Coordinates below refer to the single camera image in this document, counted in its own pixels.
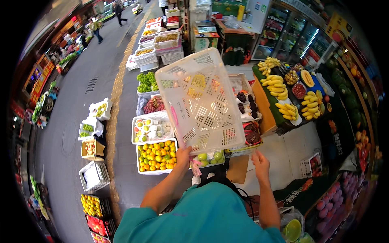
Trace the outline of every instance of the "shoe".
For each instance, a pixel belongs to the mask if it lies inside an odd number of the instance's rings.
[[[192,178],[192,185],[198,185],[201,183],[201,178],[200,177],[193,177]]]
[[[211,178],[214,175],[215,175],[215,173],[213,173],[213,172],[209,173],[208,176],[207,176],[207,179]]]

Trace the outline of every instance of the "drain grate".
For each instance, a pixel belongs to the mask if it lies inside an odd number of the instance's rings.
[[[95,84],[96,84],[97,79],[98,79],[98,77],[95,77],[95,78],[89,80],[89,84],[86,87],[85,94],[89,94],[90,92],[93,91],[93,89],[95,88]]]

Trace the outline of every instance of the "cantaloupe slice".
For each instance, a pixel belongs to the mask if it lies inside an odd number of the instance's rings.
[[[315,83],[312,79],[311,74],[306,70],[301,70],[301,79],[303,80],[304,84],[308,86],[309,88],[313,88],[315,86]]]

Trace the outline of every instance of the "glass door fridge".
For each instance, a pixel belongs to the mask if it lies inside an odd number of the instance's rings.
[[[313,23],[309,22],[306,25],[301,38],[298,39],[296,45],[294,45],[287,62],[292,65],[301,63],[301,60],[306,55],[309,47],[313,45],[313,41],[317,37],[318,33],[319,28],[317,28]]]
[[[253,60],[264,60],[274,53],[290,13],[291,11],[285,7],[271,2],[269,14],[254,50]]]
[[[289,59],[294,47],[299,46],[296,43],[299,43],[302,39],[302,33],[307,26],[307,20],[305,18],[299,16],[297,13],[293,13],[293,15],[284,30],[285,34],[280,39],[280,47],[275,55],[280,61],[287,61]]]

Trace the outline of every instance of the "led light strip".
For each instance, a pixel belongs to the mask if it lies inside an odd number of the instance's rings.
[[[313,35],[312,38],[309,40],[307,47],[306,47],[305,50],[303,51],[303,54],[301,54],[300,59],[302,59],[302,58],[304,57],[305,53],[307,52],[308,48],[309,48],[310,45],[312,44],[312,42],[313,42],[313,40],[315,39],[315,37],[316,37],[316,35],[317,35],[318,32],[319,32],[319,29],[316,29],[314,35]]]

